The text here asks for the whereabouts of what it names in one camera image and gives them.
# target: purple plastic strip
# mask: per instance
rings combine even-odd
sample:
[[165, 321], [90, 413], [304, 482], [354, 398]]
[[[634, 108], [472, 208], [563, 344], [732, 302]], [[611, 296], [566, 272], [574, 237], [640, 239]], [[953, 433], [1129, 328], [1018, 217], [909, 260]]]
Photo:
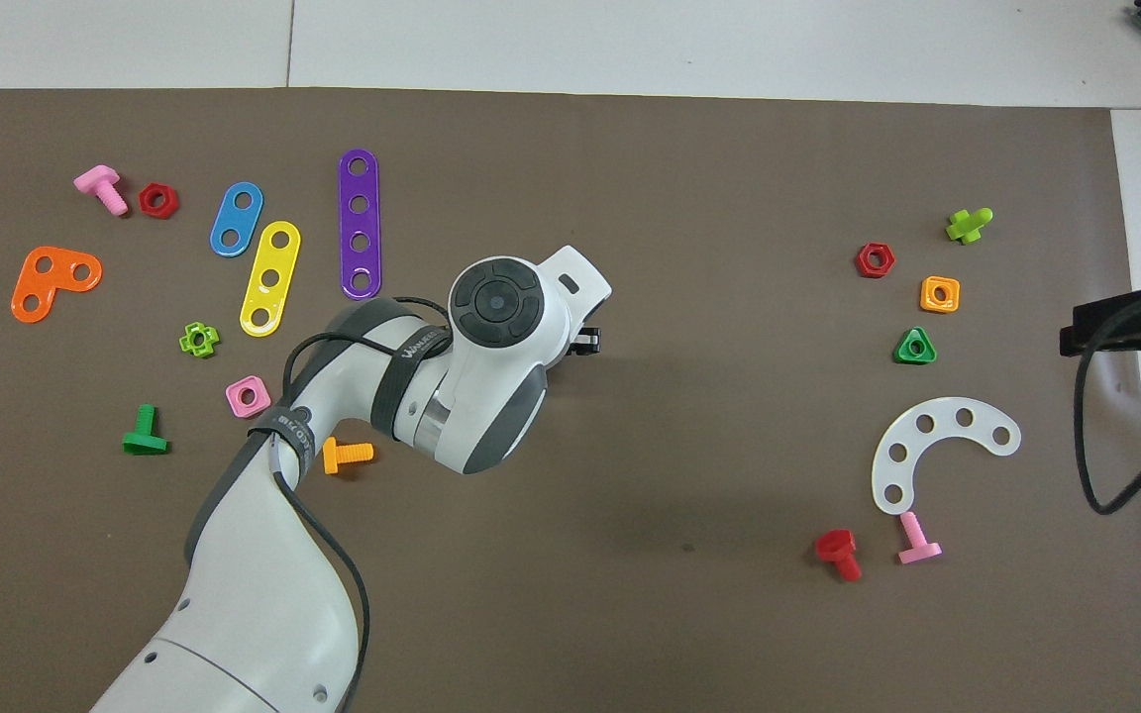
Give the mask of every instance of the purple plastic strip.
[[351, 299], [375, 297], [381, 289], [381, 200], [377, 184], [377, 156], [371, 151], [351, 148], [337, 162], [341, 290]]

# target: lime green nut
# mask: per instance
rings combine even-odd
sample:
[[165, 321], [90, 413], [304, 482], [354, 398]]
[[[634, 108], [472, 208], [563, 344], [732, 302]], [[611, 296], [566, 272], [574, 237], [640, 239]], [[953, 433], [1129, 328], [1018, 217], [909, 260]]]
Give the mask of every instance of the lime green nut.
[[980, 208], [974, 216], [966, 211], [958, 211], [949, 217], [949, 226], [945, 229], [949, 240], [961, 240], [963, 244], [972, 244], [980, 240], [980, 229], [993, 220], [993, 211], [988, 208]]
[[157, 416], [157, 407], [151, 403], [139, 406], [135, 416], [135, 430], [122, 437], [122, 451], [130, 455], [157, 455], [170, 449], [170, 441], [153, 435], [153, 421]]
[[936, 348], [932, 347], [932, 339], [928, 337], [926, 330], [914, 327], [900, 338], [892, 357], [899, 364], [931, 364], [936, 360]]
[[215, 355], [215, 345], [218, 342], [218, 330], [207, 327], [202, 322], [193, 322], [184, 329], [183, 337], [178, 339], [178, 348], [199, 359], [205, 359]]

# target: black cable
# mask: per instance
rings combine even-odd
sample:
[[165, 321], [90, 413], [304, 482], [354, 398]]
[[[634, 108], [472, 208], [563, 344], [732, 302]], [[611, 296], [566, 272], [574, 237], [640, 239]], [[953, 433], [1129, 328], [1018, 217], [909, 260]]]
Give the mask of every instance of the black cable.
[[[448, 325], [452, 324], [452, 319], [450, 319], [447, 316], [447, 310], [444, 310], [444, 308], [440, 307], [438, 302], [434, 302], [431, 301], [431, 299], [424, 299], [421, 297], [396, 297], [394, 300], [396, 302], [423, 303], [426, 307], [430, 307], [431, 310], [438, 311], [439, 315], [443, 315], [443, 319], [446, 321]], [[450, 329], [452, 327], [448, 326], [445, 329], [450, 331]], [[354, 337], [354, 334], [337, 333], [335, 331], [322, 331], [322, 333], [319, 334], [311, 334], [311, 337], [304, 339], [297, 345], [297, 347], [293, 348], [293, 351], [289, 353], [289, 359], [285, 359], [284, 362], [284, 379], [282, 379], [281, 382], [281, 394], [285, 394], [285, 396], [289, 396], [289, 384], [293, 383], [293, 364], [294, 362], [298, 360], [300, 354], [306, 351], [307, 348], [309, 348], [313, 343], [334, 340], [334, 339], [341, 341], [351, 341], [354, 343], [363, 343], [364, 347], [367, 347], [369, 349], [375, 349], [381, 354], [386, 354], [387, 357], [394, 356], [394, 349], [386, 347], [385, 343], [375, 342], [372, 341], [371, 339], [363, 337]], [[450, 338], [445, 339], [443, 342], [439, 343], [438, 347], [436, 347], [432, 351], [427, 354], [426, 359], [429, 359], [429, 357], [437, 357], [439, 354], [443, 354], [447, 349], [447, 347], [450, 347], [450, 345], [452, 345], [452, 339]]]
[[[337, 542], [337, 538], [332, 536], [329, 528], [323, 527], [323, 524], [316, 519], [316, 516], [311, 515], [311, 510], [307, 510], [307, 507], [304, 505], [302, 499], [298, 497], [298, 493], [294, 493], [293, 488], [290, 488], [289, 484], [284, 481], [284, 473], [276, 470], [276, 472], [272, 473], [272, 476], [275, 477], [275, 486], [281, 488], [281, 495], [289, 501], [289, 504], [293, 507], [293, 510], [298, 513], [299, 518], [302, 518], [304, 522], [307, 522], [307, 525], [316, 532], [317, 536], [332, 548], [337, 559], [342, 560], [342, 564], [349, 572], [349, 576], [355, 580], [355, 588], [358, 589], [358, 605], [361, 605], [361, 615], [363, 617], [363, 622], [361, 622], [363, 626], [363, 634], [361, 635], [361, 640], [358, 640], [358, 658], [355, 659], [355, 672], [351, 676], [349, 676], [349, 684], [346, 687], [346, 695], [341, 699], [341, 706], [338, 708], [342, 710], [345, 713], [346, 710], [349, 710], [349, 702], [351, 702], [355, 696], [355, 690], [358, 688], [358, 675], [361, 675], [364, 671], [364, 658], [367, 656], [369, 622], [372, 619], [372, 613], [369, 610], [367, 605], [367, 588], [364, 586], [364, 577], [358, 573], [358, 567], [355, 566], [355, 560], [350, 559], [349, 554], [346, 554], [346, 550], [341, 543]], [[305, 473], [300, 473], [298, 476], [299, 481], [304, 478], [304, 476]]]
[[431, 310], [439, 313], [439, 315], [443, 315], [443, 321], [447, 322], [448, 325], [452, 324], [452, 319], [447, 316], [447, 310], [444, 310], [438, 302], [434, 302], [431, 299], [424, 299], [423, 297], [396, 297], [394, 300], [396, 302], [421, 303], [422, 306], [429, 307]]
[[1123, 321], [1141, 311], [1141, 299], [1133, 303], [1126, 303], [1120, 310], [1114, 311], [1108, 319], [1101, 322], [1100, 327], [1094, 330], [1091, 340], [1082, 351], [1082, 360], [1077, 363], [1077, 383], [1073, 386], [1073, 446], [1077, 451], [1077, 473], [1082, 476], [1082, 492], [1085, 493], [1085, 501], [1090, 502], [1091, 509], [1098, 515], [1112, 515], [1130, 502], [1130, 499], [1141, 491], [1141, 470], [1135, 478], [1117, 493], [1108, 504], [1101, 502], [1094, 495], [1094, 484], [1091, 483], [1091, 470], [1085, 463], [1085, 374], [1091, 368], [1091, 359], [1094, 353], [1103, 348], [1103, 342], [1112, 337], [1117, 326]]
[[284, 394], [284, 396], [289, 396], [289, 384], [293, 383], [293, 363], [298, 360], [298, 356], [300, 356], [300, 354], [302, 354], [305, 349], [310, 347], [313, 343], [321, 341], [329, 341], [332, 339], [363, 343], [364, 347], [375, 349], [381, 354], [386, 354], [386, 356], [394, 355], [394, 349], [386, 347], [385, 343], [375, 342], [372, 341], [371, 339], [366, 339], [363, 337], [354, 337], [354, 334], [343, 334], [339, 333], [339, 331], [322, 331], [322, 333], [319, 334], [311, 334], [311, 337], [308, 337], [307, 339], [300, 341], [297, 345], [297, 347], [293, 348], [293, 351], [289, 353], [289, 359], [284, 360], [284, 379], [281, 382], [281, 394]]

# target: lime green bolt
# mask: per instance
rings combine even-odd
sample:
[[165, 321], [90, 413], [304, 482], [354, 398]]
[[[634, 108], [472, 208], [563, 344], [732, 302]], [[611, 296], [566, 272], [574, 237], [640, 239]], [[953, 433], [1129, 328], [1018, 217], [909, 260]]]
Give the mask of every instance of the lime green bolt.
[[123, 435], [122, 451], [131, 455], [155, 455], [170, 449], [170, 441], [153, 435], [153, 421], [157, 416], [157, 407], [151, 403], [139, 406], [135, 416], [135, 430]]
[[988, 208], [980, 208], [974, 216], [966, 211], [958, 211], [949, 217], [949, 226], [945, 229], [949, 240], [961, 240], [963, 244], [972, 244], [980, 240], [980, 229], [993, 220], [993, 211]]

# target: yellow plastic strip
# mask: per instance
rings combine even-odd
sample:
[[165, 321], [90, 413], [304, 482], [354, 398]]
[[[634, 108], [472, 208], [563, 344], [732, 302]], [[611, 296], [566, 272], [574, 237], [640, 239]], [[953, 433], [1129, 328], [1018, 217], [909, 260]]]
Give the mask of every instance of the yellow plastic strip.
[[244, 289], [244, 307], [241, 307], [241, 329], [245, 334], [267, 337], [280, 327], [300, 246], [302, 234], [293, 222], [274, 221], [262, 229], [250, 284]]

